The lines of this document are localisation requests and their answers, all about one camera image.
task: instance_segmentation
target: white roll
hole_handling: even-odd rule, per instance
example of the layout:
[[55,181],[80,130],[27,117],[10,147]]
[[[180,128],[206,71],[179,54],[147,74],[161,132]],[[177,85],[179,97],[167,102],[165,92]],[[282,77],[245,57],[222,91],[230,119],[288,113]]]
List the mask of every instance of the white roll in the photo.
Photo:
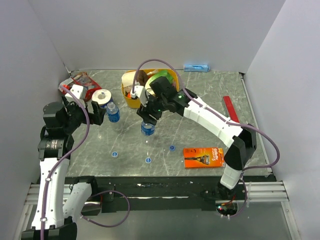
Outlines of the white roll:
[[99,104],[100,107],[104,108],[109,102],[113,102],[111,92],[107,89],[100,89],[93,93],[92,101]]

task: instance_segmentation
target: green object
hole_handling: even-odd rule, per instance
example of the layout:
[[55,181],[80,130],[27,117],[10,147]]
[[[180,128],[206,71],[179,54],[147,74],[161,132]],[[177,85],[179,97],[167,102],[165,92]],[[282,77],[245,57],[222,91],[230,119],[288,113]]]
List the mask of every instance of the green object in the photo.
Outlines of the green object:
[[166,79],[168,79],[171,84],[174,82],[174,77],[170,75],[168,70],[161,70],[160,72],[157,72],[155,75],[149,78],[148,80],[149,85],[159,77],[166,77]]

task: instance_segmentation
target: water bottle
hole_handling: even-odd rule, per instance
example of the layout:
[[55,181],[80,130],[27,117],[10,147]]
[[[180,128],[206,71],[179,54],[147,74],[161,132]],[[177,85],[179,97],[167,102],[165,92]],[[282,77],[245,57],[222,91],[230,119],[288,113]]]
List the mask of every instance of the water bottle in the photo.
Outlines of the water bottle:
[[122,130],[122,124],[120,121],[120,110],[114,102],[111,101],[106,105],[105,114],[108,116],[109,121],[112,123],[112,128],[114,130]]
[[141,123],[141,133],[143,135],[143,143],[150,146],[150,144],[153,144],[154,137],[155,137],[155,129],[156,126],[151,123],[145,123],[142,121]]

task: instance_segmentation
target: gray table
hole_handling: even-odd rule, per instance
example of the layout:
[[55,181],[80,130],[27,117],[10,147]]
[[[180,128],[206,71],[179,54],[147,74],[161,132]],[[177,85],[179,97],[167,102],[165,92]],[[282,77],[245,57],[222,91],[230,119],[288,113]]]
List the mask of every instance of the gray table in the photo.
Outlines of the gray table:
[[[185,169],[183,148],[226,147],[212,133],[190,119],[177,113],[164,112],[157,122],[154,142],[146,145],[141,134],[142,119],[136,109],[127,106],[121,93],[121,76],[124,70],[87,70],[88,74],[103,89],[112,93],[114,102],[120,108],[124,122],[120,131],[112,128],[108,118],[101,126],[91,125],[84,144],[71,156],[68,177],[93,175],[96,177],[120,176],[221,176],[223,168]],[[183,72],[185,86],[201,97],[208,105],[223,113],[222,97],[230,96],[241,123],[254,124],[254,118],[242,84],[241,75],[237,72]],[[85,132],[85,126],[79,127],[73,134],[78,142]],[[111,153],[117,151],[118,158]],[[152,163],[146,163],[146,157]],[[261,143],[258,140],[257,150],[249,161],[249,166],[265,165]],[[251,169],[246,175],[265,176],[267,169]]]

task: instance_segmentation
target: yellow bin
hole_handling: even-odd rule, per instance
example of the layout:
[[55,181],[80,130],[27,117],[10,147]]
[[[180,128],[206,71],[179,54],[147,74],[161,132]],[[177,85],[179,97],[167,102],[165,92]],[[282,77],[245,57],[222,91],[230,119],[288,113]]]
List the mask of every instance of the yellow bin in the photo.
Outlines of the yellow bin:
[[[168,73],[173,77],[173,81],[175,82],[176,90],[179,91],[179,81],[178,81],[177,74],[171,69],[165,69],[165,68],[157,68],[157,69],[159,70],[159,72],[162,71],[162,70],[168,70]],[[150,72],[152,72],[152,71],[154,71],[156,69],[155,68],[154,69],[151,68],[151,69],[142,69],[142,70],[147,74],[147,73],[150,73]],[[140,104],[141,103],[140,103],[139,98],[138,99],[131,99],[130,97],[126,97],[125,96],[124,86],[122,85],[122,83],[121,83],[121,92],[122,92],[122,95],[123,95],[126,103],[128,104],[128,106],[130,108],[132,108],[132,109],[140,108]]]

